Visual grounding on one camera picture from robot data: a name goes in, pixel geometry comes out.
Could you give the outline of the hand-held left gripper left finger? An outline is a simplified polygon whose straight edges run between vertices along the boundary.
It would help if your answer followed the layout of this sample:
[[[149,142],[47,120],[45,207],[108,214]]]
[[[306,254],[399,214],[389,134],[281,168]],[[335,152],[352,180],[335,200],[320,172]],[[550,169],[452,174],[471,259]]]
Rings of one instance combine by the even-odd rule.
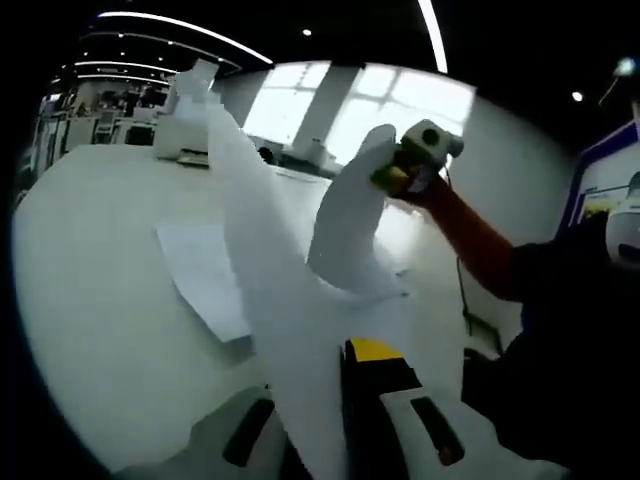
[[[128,466],[116,479],[308,479],[264,386],[246,388],[195,423],[165,460]]]

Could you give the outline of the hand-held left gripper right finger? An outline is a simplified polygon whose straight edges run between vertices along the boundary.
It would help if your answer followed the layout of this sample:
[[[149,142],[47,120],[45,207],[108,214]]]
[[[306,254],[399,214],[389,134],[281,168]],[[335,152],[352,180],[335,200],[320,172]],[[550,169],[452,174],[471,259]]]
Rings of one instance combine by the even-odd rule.
[[[364,339],[341,349],[351,479],[565,479],[565,468],[503,447],[491,422],[424,387],[401,353]]]

